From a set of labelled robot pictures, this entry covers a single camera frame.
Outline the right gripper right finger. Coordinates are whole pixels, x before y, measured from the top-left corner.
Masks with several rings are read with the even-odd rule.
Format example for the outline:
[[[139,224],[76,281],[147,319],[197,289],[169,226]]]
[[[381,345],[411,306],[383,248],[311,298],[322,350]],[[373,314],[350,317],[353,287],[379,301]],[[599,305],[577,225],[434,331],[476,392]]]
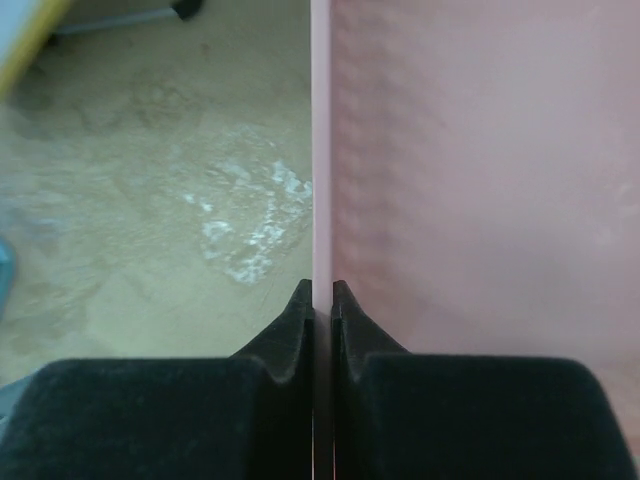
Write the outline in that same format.
[[[333,287],[339,479],[635,479],[609,400],[562,358],[414,354]]]

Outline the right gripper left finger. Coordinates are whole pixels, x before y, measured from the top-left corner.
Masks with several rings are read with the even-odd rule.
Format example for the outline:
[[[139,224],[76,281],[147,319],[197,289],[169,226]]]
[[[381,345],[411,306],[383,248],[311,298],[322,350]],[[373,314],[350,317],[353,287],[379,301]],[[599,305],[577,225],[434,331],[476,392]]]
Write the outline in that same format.
[[[226,358],[73,359],[28,382],[1,439],[5,479],[307,479],[311,284]]]

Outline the pink plastic basket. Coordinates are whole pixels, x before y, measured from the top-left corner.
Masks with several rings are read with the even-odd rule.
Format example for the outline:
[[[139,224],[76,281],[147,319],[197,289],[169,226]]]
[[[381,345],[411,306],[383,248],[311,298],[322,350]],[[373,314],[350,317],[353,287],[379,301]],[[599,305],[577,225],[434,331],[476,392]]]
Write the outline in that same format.
[[[562,358],[639,443],[639,5],[311,5],[315,475],[333,287],[414,354]]]

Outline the blue plastic basket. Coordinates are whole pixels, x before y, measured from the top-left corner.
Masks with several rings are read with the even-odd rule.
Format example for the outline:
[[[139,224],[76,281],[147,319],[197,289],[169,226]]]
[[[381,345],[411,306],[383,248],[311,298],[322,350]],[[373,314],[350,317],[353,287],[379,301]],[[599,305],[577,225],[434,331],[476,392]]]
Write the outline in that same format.
[[[4,238],[0,241],[0,313],[4,315],[16,275],[16,256]]]

